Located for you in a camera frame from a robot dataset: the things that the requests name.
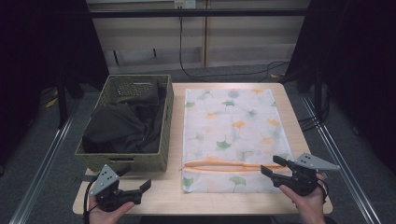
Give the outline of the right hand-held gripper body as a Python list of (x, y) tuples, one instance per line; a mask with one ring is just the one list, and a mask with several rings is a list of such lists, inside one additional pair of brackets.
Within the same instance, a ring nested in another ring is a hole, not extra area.
[(290, 161), (291, 176), (279, 175), (273, 181), (276, 188), (285, 185), (300, 196), (307, 196), (317, 187), (317, 171), (338, 171), (339, 165), (325, 161), (309, 153), (303, 153), (299, 158)]

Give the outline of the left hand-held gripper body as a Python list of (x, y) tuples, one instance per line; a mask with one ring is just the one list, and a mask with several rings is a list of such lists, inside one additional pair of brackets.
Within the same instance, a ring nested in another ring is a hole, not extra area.
[(89, 198), (95, 197), (97, 206), (106, 212), (112, 212), (123, 204), (133, 202), (134, 205), (141, 204), (138, 189), (120, 189), (120, 177), (117, 171), (105, 164), (102, 170), (89, 184)]

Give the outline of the green woven basket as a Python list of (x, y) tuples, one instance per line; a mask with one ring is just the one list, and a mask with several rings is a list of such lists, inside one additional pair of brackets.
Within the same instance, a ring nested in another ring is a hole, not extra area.
[(86, 153), (82, 137), (75, 156), (93, 172), (107, 164), (115, 170), (127, 166), (135, 172), (164, 172), (167, 169), (170, 127), (174, 102), (172, 79), (168, 75), (111, 75), (107, 78), (94, 110), (107, 103), (117, 103), (148, 91), (155, 83), (166, 88), (159, 151), (157, 153)]

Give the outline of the dark cloth garment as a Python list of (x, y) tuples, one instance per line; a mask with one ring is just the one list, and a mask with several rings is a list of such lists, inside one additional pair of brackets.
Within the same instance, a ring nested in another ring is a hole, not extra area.
[(86, 153), (157, 153), (167, 90), (148, 91), (98, 106), (82, 136)]

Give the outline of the white leaf-print mesh laundry bag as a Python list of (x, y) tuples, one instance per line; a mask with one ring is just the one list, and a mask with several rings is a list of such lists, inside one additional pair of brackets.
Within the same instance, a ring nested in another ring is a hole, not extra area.
[(261, 167), (293, 157), (270, 90), (187, 89), (182, 188), (188, 193), (275, 193)]

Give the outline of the person's right hand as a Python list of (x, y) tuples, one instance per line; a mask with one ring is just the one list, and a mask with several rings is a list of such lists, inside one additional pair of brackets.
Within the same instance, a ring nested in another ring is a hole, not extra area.
[(326, 224), (323, 214), (323, 176), (317, 174), (317, 187), (307, 196), (300, 196), (292, 189), (281, 185), (279, 189), (295, 204), (303, 224)]

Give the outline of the person's left hand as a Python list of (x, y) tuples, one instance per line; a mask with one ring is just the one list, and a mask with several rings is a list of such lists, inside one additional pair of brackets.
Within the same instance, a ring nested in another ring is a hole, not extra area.
[(134, 207), (133, 202), (123, 204), (112, 212), (101, 210), (97, 206), (95, 197), (89, 198), (89, 223), (90, 224), (117, 224), (118, 220)]

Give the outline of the dark tape strip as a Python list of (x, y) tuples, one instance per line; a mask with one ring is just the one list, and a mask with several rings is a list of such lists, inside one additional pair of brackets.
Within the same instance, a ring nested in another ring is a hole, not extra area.
[(73, 183), (90, 182), (95, 178), (93, 175), (75, 176)]

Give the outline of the black stand leg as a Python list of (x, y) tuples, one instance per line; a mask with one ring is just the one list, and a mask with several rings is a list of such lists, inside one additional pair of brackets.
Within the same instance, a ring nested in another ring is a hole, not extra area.
[(57, 76), (56, 85), (58, 92), (57, 98), (58, 98), (58, 106), (59, 106), (59, 114), (60, 114), (59, 128), (62, 129), (68, 118), (65, 79), (64, 79), (64, 74), (62, 72), (60, 72)]
[(315, 114), (319, 121), (322, 121), (322, 79), (320, 68), (316, 68), (315, 73), (315, 85), (314, 85), (314, 106), (315, 106)]

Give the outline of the black curtain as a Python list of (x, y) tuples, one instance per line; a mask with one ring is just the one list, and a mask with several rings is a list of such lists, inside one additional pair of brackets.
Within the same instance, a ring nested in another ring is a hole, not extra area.
[(396, 175), (396, 0), (309, 0), (283, 83), (326, 83)]
[(35, 118), (41, 92), (101, 89), (106, 60), (88, 0), (0, 0), (0, 167)]

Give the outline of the black horizontal bar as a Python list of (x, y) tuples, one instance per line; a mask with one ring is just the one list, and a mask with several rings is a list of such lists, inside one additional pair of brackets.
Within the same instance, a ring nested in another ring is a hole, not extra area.
[(307, 16), (308, 9), (153, 9), (153, 10), (93, 10), (93, 18), (168, 18), (168, 17), (253, 17), (253, 16)]

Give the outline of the metal floor rail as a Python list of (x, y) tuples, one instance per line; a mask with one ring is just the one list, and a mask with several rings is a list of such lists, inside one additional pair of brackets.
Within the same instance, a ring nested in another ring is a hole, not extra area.
[(332, 138), (328, 128), (323, 121), (319, 121), (316, 118), (315, 107), (312, 100), (307, 96), (302, 96), (304, 106), (310, 116), (313, 117), (315, 128), (317, 129), (322, 141), (328, 149), (334, 163), (339, 167), (339, 173), (343, 177), (344, 182), (352, 195), (356, 205), (361, 211), (367, 224), (382, 224), (378, 214), (376, 213), (372, 203), (363, 192), (361, 185), (358, 183), (356, 177), (353, 175), (346, 160), (342, 156), (338, 146)]
[(39, 193), (43, 189), (44, 183), (48, 177), (50, 168), (55, 160), (55, 157), (69, 132), (70, 126), (78, 111), (79, 105), (80, 101), (77, 101), (76, 104), (72, 107), (70, 115), (66, 118), (64, 124), (57, 130), (43, 161), (41, 162), (38, 170), (35, 172), (35, 177), (29, 185), (29, 188), (23, 194), (23, 197), (19, 202), (19, 205), (8, 224), (26, 223), (39, 196)]

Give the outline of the white wall socket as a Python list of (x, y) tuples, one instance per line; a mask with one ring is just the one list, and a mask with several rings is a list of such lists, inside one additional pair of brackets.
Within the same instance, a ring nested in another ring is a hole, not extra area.
[(175, 9), (196, 9), (196, 0), (174, 0)]

